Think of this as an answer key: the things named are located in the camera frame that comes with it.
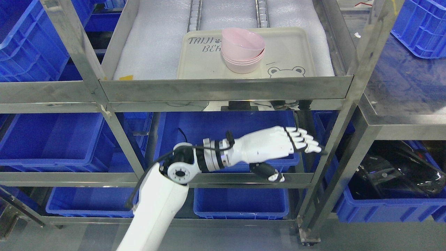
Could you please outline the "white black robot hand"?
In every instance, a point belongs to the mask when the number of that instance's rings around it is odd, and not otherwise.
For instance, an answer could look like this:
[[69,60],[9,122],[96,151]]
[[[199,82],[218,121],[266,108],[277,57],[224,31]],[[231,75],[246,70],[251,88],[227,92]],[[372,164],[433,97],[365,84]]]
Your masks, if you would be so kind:
[[263,165],[271,159],[280,159],[290,154],[321,153],[319,143],[306,130],[296,127],[271,127],[258,130],[234,140],[231,149],[225,151],[229,167],[239,162],[251,165],[252,172],[269,182],[285,181],[284,176],[273,167]]

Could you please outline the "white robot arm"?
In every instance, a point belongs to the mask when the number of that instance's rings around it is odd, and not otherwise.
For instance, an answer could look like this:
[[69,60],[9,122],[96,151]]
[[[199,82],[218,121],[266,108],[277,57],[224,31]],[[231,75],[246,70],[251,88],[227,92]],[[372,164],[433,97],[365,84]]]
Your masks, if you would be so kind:
[[138,181],[128,203],[134,218],[118,251],[156,251],[174,216],[187,198],[188,183],[199,173],[227,166],[221,156],[235,145],[227,136],[221,141],[203,140],[202,146],[179,143],[161,156]]

